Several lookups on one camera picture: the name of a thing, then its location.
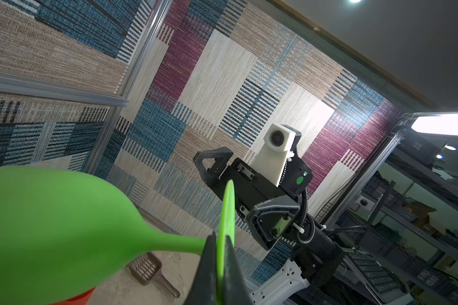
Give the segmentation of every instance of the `white camera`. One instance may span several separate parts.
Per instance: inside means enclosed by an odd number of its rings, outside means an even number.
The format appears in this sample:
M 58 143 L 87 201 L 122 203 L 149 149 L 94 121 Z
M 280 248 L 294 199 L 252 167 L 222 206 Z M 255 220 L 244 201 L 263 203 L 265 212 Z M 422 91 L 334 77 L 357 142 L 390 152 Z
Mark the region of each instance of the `white camera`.
M 263 147 L 250 164 L 251 168 L 278 186 L 287 158 L 294 156 L 291 148 L 295 135 L 294 130 L 284 125 L 272 124 L 263 138 Z

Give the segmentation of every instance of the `fluorescent light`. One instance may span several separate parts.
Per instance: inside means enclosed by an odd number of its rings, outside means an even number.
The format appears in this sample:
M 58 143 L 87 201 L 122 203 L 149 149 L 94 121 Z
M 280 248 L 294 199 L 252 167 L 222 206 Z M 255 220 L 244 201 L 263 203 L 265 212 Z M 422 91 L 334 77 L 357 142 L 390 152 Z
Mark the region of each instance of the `fluorescent light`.
M 418 117 L 412 129 L 423 133 L 458 136 L 458 114 Z

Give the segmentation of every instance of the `black keyboard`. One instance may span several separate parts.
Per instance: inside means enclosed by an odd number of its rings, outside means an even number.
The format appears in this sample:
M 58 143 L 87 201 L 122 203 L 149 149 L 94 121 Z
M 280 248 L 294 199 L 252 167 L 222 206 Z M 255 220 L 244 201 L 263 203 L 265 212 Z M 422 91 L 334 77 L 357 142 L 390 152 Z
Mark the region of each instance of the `black keyboard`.
M 348 257 L 378 292 L 384 293 L 398 288 L 397 283 L 373 257 L 360 253 L 348 253 Z

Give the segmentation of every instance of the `litter scoop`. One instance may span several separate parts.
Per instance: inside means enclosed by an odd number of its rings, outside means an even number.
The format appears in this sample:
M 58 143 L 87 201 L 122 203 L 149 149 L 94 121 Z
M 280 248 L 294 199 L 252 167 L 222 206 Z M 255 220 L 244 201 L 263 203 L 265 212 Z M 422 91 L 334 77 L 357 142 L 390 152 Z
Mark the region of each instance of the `litter scoop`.
M 128 266 L 132 275 L 139 283 L 147 285 L 152 280 L 157 280 L 163 284 L 174 297 L 180 297 L 180 292 L 173 287 L 161 273 L 163 264 L 152 252 L 142 254 L 137 259 L 131 261 Z

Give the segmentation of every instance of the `camera lens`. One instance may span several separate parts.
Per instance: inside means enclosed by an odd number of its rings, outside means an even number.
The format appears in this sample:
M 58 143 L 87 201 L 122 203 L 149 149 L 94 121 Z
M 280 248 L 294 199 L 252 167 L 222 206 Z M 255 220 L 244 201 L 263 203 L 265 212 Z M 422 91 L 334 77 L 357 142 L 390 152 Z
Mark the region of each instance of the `camera lens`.
M 271 136 L 269 137 L 271 143 L 275 146 L 281 146 L 283 144 L 283 140 L 285 137 L 283 136 L 283 132 L 280 130 L 273 131 Z

